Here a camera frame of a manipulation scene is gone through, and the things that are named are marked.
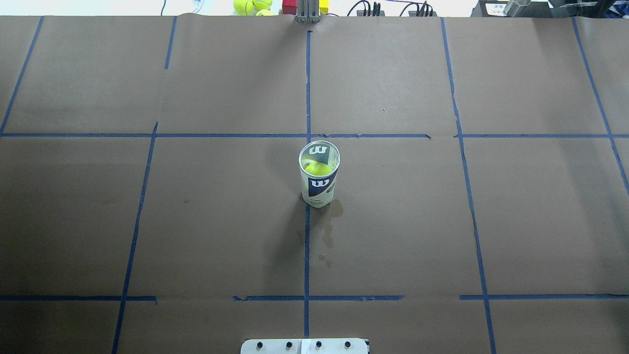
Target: white cup with blue label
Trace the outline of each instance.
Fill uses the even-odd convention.
[[[306,203],[321,208],[332,201],[340,163],[341,155],[331,142],[317,140],[301,149],[301,196]]]

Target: red block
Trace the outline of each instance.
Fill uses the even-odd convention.
[[[297,0],[282,0],[283,14],[297,14]]]

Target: white label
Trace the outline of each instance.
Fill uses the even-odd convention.
[[[506,16],[504,13],[504,7],[506,4],[485,4],[487,14],[491,16]]]

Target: yellow-green ball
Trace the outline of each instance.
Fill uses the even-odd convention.
[[[313,176],[327,176],[332,173],[332,168],[320,162],[308,162],[304,164],[304,170]]]
[[[253,0],[234,0],[234,10],[240,16],[253,13]]]
[[[257,14],[255,14],[256,16],[275,16],[273,15],[273,13],[271,12],[271,10],[260,10],[258,11]]]
[[[271,8],[272,3],[273,3],[273,0],[253,0],[253,5],[258,10],[268,10]]]

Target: dark blue label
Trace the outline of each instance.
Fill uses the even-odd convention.
[[[308,177],[308,196],[314,197],[331,189],[334,186],[334,179],[337,177],[337,171],[324,178]]]

